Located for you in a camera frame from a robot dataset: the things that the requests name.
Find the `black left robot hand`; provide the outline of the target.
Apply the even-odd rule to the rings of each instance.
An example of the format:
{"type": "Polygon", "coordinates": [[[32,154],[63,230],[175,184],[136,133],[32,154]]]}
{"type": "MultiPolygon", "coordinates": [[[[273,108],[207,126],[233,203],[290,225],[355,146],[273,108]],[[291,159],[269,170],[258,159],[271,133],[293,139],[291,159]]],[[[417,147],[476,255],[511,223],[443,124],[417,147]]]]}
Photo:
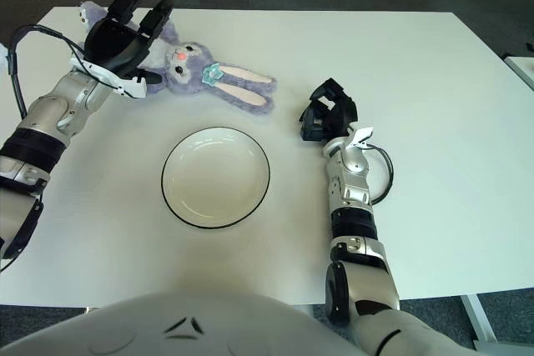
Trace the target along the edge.
{"type": "Polygon", "coordinates": [[[143,78],[150,86],[163,83],[163,69],[150,67],[147,58],[163,41],[172,0],[161,0],[150,9],[139,25],[131,19],[140,0],[113,0],[100,10],[91,2],[80,9],[86,12],[90,29],[84,42],[85,59],[114,73],[122,79],[143,78]]]}

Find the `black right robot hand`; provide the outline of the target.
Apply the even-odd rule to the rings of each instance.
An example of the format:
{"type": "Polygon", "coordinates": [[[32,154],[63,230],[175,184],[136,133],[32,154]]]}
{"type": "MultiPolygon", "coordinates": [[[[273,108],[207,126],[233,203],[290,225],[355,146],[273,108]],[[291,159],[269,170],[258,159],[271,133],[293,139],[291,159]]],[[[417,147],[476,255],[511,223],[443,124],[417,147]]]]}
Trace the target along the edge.
{"type": "Polygon", "coordinates": [[[355,102],[329,78],[310,95],[310,104],[299,119],[300,137],[308,142],[329,142],[348,136],[350,124],[357,121],[355,102]]]}

